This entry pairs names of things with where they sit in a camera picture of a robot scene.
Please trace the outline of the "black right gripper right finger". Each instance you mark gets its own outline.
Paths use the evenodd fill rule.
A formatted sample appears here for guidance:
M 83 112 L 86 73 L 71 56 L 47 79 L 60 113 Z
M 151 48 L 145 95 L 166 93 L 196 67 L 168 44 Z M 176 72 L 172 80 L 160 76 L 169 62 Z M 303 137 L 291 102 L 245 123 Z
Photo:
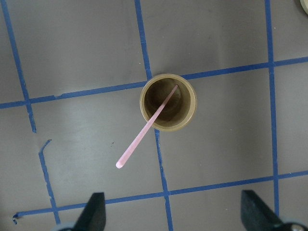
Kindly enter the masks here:
M 247 231 L 289 230 L 253 190 L 241 192 L 241 221 Z

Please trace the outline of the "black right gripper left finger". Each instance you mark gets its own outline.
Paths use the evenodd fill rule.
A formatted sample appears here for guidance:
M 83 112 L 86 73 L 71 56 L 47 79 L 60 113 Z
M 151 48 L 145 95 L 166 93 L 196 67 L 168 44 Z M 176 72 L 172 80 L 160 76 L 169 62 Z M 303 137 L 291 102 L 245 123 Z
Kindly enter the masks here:
M 76 221 L 74 231 L 103 231 L 106 226 L 104 193 L 93 193 Z

